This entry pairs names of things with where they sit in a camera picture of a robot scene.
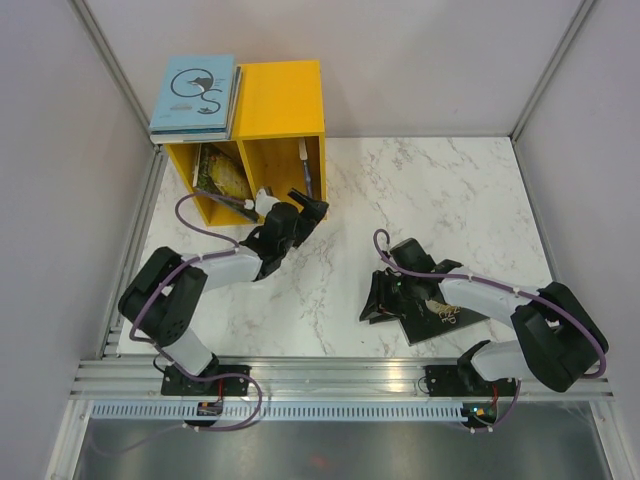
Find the green gold cover book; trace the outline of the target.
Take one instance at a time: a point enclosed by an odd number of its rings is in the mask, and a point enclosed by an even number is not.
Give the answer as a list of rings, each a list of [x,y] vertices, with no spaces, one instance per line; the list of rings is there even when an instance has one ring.
[[[192,186],[196,191],[216,195],[214,201],[234,210],[251,223],[257,223],[253,194],[241,162],[213,143],[198,147]]]

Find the black Moon Sixpence book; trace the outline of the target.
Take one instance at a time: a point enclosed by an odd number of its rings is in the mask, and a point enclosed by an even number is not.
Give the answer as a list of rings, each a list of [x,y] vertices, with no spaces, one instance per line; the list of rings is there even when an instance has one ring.
[[[485,315],[478,312],[447,303],[440,291],[442,279],[421,279],[426,281],[430,290],[424,317],[399,319],[410,346],[487,320]]]

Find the light blue Old Man book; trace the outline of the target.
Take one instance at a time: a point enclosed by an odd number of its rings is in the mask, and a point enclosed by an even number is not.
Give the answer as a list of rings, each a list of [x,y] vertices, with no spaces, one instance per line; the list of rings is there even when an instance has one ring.
[[[149,130],[224,131],[236,70],[230,54],[170,57]]]

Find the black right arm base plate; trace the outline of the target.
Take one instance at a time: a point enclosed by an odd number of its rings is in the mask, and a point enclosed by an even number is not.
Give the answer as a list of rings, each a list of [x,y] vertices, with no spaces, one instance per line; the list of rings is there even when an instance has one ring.
[[[477,372],[457,365],[426,365],[425,377],[432,397],[511,397],[516,391],[514,380],[484,380]]]

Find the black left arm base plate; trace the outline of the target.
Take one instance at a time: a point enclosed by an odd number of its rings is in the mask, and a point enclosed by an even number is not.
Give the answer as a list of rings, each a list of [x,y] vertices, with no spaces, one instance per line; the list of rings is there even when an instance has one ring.
[[[160,393],[162,396],[245,396],[248,392],[246,379],[238,378],[238,374],[248,376],[251,368],[248,365],[220,365],[217,371],[204,371],[203,376],[225,375],[224,379],[215,382],[199,382],[184,376],[175,366],[165,369]]]

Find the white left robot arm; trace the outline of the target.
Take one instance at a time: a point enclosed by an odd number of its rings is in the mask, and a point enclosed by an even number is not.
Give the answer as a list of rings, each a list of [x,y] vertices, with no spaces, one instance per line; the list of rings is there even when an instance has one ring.
[[[197,191],[176,203],[197,196],[227,201],[258,215],[263,223],[243,241],[205,230],[205,235],[231,244],[206,254],[180,254],[169,247],[156,249],[125,289],[118,312],[131,322],[129,338],[152,346],[183,376],[199,395],[211,393],[222,375],[219,361],[191,328],[203,293],[263,280],[275,272],[292,248],[303,244],[325,218],[329,204],[291,189],[285,202],[262,188],[256,197],[240,200]]]

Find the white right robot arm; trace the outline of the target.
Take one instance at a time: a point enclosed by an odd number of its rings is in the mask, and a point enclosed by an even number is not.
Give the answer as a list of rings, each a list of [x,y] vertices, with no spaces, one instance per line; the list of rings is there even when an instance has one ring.
[[[515,333],[511,341],[477,342],[450,366],[426,367],[432,395],[512,394],[524,379],[563,393],[604,375],[608,341],[566,285],[502,283],[450,259],[435,262],[414,238],[378,253],[387,267],[372,274],[361,320],[397,320],[411,345],[485,320]]]

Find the purple galaxy cover book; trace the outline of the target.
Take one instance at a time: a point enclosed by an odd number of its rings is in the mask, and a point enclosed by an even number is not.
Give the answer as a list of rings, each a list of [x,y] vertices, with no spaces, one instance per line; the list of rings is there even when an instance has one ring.
[[[298,152],[299,152],[299,158],[303,166],[306,195],[308,197],[313,197],[313,183],[312,183],[311,169],[309,164],[306,141],[304,138],[300,138],[298,140]]]

